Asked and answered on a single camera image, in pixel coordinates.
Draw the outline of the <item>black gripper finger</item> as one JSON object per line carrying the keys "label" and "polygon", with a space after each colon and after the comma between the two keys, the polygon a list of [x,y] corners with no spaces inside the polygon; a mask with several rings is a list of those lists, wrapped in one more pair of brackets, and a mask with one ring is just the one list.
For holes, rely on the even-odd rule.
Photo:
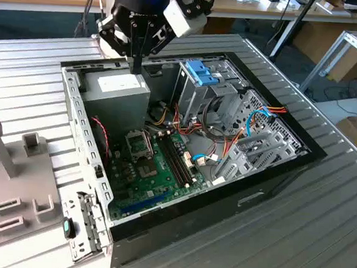
{"label": "black gripper finger", "polygon": [[137,74],[141,73],[142,59],[150,54],[159,53],[174,37],[174,31],[168,22],[154,24],[149,21],[138,54]]}
{"label": "black gripper finger", "polygon": [[137,75],[139,54],[133,49],[131,38],[127,37],[121,30],[114,17],[110,15],[102,20],[98,20],[97,26],[100,38],[119,56],[126,57],[130,72]]}

